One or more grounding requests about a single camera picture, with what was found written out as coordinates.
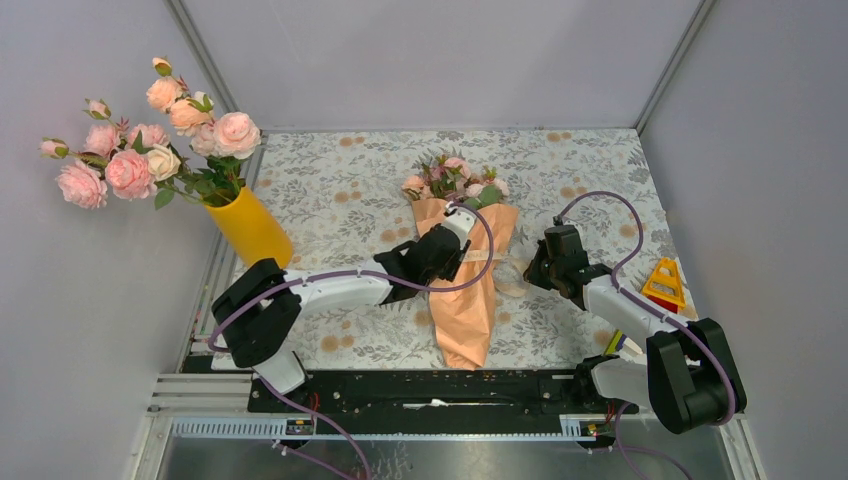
floral tablecloth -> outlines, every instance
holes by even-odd
[[[529,261],[569,200],[603,189],[628,198],[645,223],[645,245],[624,267],[624,282],[641,289],[660,257],[677,257],[639,138],[628,129],[272,134],[255,191],[291,236],[291,268],[355,265],[416,236],[400,186],[420,153],[454,148],[475,170],[497,167],[509,183],[508,203],[521,209],[509,255]],[[569,218],[593,262],[612,266],[636,244],[633,219],[613,199],[584,200]],[[236,277],[243,271],[239,265]],[[494,275],[521,277],[506,262]],[[684,314],[694,316],[688,291],[686,298]],[[571,367],[601,353],[614,331],[535,287],[519,298],[499,293],[497,305],[486,368]],[[308,369],[445,368],[423,294],[302,318],[286,343]]]

artificial flower arrangement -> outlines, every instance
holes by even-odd
[[[207,168],[189,167],[162,125],[130,129],[123,117],[113,120],[106,102],[86,99],[84,112],[103,123],[92,125],[82,149],[72,150],[58,138],[45,137],[41,144],[43,156],[75,159],[56,179],[66,201],[87,209],[103,207],[109,186],[124,200],[155,194],[157,210],[175,195],[210,207],[228,205],[239,196],[245,186],[241,165],[260,143],[259,128],[242,112],[216,119],[209,96],[192,94],[182,77],[172,75],[166,58],[154,58],[153,68],[161,78],[147,90],[147,102],[168,115],[177,135],[191,137],[191,150],[206,158]]]
[[[495,237],[495,259],[504,258],[518,219],[518,209],[501,203],[509,196],[509,187],[497,177],[497,170],[483,167],[482,174],[475,174],[462,153],[456,151],[428,152],[421,157],[419,167],[421,174],[409,177],[402,187],[412,201],[418,234],[423,235],[444,220],[448,201],[464,202],[478,209],[486,219]],[[471,246],[453,282],[437,280],[434,286],[465,283],[483,269],[488,256],[488,239],[483,226],[475,225],[469,238]],[[495,324],[492,271],[460,291],[430,293],[428,302],[445,364],[469,370],[482,367]]]

gray floor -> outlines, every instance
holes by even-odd
[[[703,427],[676,436],[656,422],[625,421],[627,445],[671,455],[695,479],[733,478],[718,430]],[[512,480],[637,478],[619,452],[588,455],[570,442],[368,442],[362,445],[376,479]],[[303,452],[364,478],[353,449],[344,441],[312,442]],[[673,465],[631,454],[651,479],[682,479]],[[292,456],[282,457],[267,441],[173,438],[162,479],[288,480],[334,479],[334,475]]]

yellow triangular object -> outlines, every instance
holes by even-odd
[[[662,290],[665,287],[671,292]],[[683,282],[680,280],[680,273],[677,271],[677,262],[670,258],[662,258],[654,268],[654,273],[645,283],[642,288],[642,295],[652,296],[673,303],[683,309],[686,306],[686,299],[683,297]]]

bouquet wrapped in paper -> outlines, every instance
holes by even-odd
[[[509,188],[497,178],[496,169],[484,167],[482,175],[471,172],[461,153],[431,153],[422,157],[421,174],[409,177],[403,191],[412,201],[418,234],[444,220],[445,204],[465,202],[477,208],[495,236],[495,259],[509,246],[518,209],[500,203]],[[433,286],[459,285],[474,278],[486,263],[488,240],[479,223],[471,230],[471,247],[453,282],[437,280]],[[489,352],[495,325],[495,285],[491,269],[474,285],[449,293],[431,293],[430,312],[436,340],[449,367],[474,370],[482,367]]]

